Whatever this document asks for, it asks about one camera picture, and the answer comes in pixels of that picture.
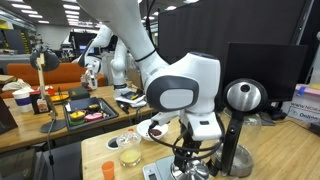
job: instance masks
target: stand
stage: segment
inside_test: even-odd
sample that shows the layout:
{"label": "stand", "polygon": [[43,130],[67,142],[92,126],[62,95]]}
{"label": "stand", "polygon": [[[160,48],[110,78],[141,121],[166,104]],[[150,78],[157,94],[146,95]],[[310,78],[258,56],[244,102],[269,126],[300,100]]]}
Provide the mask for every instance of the stand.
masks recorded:
{"label": "stand", "polygon": [[[53,120],[53,125],[52,125],[52,128],[51,128],[51,131],[50,132],[55,132],[55,131],[58,131],[64,127],[67,126],[66,124],[66,120]],[[49,132],[49,129],[50,129],[50,126],[51,126],[51,123],[52,122],[48,122],[44,125],[41,126],[40,128],[40,132],[42,133],[48,133]]]}

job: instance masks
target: wooden table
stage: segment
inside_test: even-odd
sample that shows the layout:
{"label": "wooden table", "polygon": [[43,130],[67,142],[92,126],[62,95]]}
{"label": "wooden table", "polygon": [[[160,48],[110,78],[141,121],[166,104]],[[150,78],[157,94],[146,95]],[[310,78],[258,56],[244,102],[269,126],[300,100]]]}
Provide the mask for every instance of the wooden table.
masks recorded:
{"label": "wooden table", "polygon": [[[263,126],[259,134],[259,149],[256,164],[250,176],[242,179],[320,179],[320,138],[286,119],[276,126]],[[115,180],[143,179],[142,167],[156,160],[172,155],[172,150],[156,142],[142,140],[142,160],[135,167],[123,167],[118,161],[119,151],[105,147],[108,139],[118,136],[128,128],[92,137],[82,141],[82,169],[84,180],[101,180],[101,165],[105,161],[115,162]],[[177,120],[169,124],[169,131],[163,137],[172,143],[178,137],[180,126]],[[210,179],[230,179],[220,174]]]}
{"label": "wooden table", "polygon": [[[115,100],[113,99],[113,87],[99,87],[97,90],[91,92],[91,97],[104,98],[104,100],[108,102],[114,108],[114,110],[116,110],[119,113],[119,116],[114,119],[95,123],[88,127],[79,128],[72,131],[68,131],[67,128],[63,128],[57,132],[51,133],[51,139],[56,139],[63,136],[88,131],[90,129],[106,126],[115,122],[129,121],[128,115],[125,114],[117,106]],[[51,118],[50,116],[48,116],[48,113],[37,115],[34,115],[33,111],[21,113],[13,98],[4,99],[4,102],[7,104],[7,106],[10,106],[9,110],[13,115],[16,123],[18,124],[18,128],[15,128],[0,135],[0,153],[46,141],[47,134],[41,133],[39,129],[43,124],[51,121]],[[62,106],[57,105],[56,109],[58,111],[57,119],[64,119]],[[136,114],[136,111],[132,108],[129,109],[129,112],[131,118],[133,118]],[[152,109],[146,106],[142,108],[140,112],[142,113],[142,115],[147,115],[152,112]]]}

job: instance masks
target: plate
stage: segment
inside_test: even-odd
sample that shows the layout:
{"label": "plate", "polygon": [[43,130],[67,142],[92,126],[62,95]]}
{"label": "plate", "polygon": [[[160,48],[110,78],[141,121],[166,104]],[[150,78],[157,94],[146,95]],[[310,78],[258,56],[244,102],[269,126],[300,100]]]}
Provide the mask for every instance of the plate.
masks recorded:
{"label": "plate", "polygon": [[65,99],[68,99],[68,98],[69,98],[69,95],[67,95],[67,94],[62,94],[61,96],[59,96],[59,95],[51,96],[51,100],[53,102],[65,100]]}

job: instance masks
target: glass jar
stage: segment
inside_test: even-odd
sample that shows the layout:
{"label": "glass jar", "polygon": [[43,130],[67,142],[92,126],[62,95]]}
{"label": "glass jar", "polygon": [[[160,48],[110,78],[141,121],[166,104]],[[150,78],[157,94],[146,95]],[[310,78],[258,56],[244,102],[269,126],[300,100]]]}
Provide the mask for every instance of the glass jar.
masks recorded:
{"label": "glass jar", "polygon": [[128,132],[118,136],[117,144],[119,146],[120,155],[119,160],[123,166],[135,166],[140,162],[141,136],[135,133],[133,129],[129,129]]}

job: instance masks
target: ceiling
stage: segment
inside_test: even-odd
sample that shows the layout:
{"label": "ceiling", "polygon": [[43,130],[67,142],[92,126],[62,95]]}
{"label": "ceiling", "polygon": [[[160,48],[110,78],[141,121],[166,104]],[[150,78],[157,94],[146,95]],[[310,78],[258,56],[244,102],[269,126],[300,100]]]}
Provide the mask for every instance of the ceiling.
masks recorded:
{"label": "ceiling", "polygon": [[[65,2],[65,0],[0,0],[0,7],[3,11],[14,14],[18,18],[21,18],[23,21],[27,21],[34,25],[39,24],[39,20],[49,21],[52,25],[62,25],[69,26],[69,21],[66,17],[66,13],[63,4],[77,5],[75,2]],[[156,0],[154,6],[151,10],[151,14],[156,12],[158,9],[160,12],[165,11],[168,6],[180,7],[186,5],[185,0]],[[141,18],[143,19],[146,16],[147,4],[151,4],[152,0],[142,0],[140,3],[140,12]],[[37,11],[38,15],[41,15],[43,18],[33,18],[29,17],[29,14],[23,13],[21,10],[13,7],[11,4],[25,4],[31,6],[33,10]],[[84,10],[80,8],[79,10],[79,22],[81,22],[81,27],[95,27],[99,22],[96,21],[93,17],[88,15]],[[151,20],[151,23],[157,20],[157,16],[154,16],[155,19]]]}

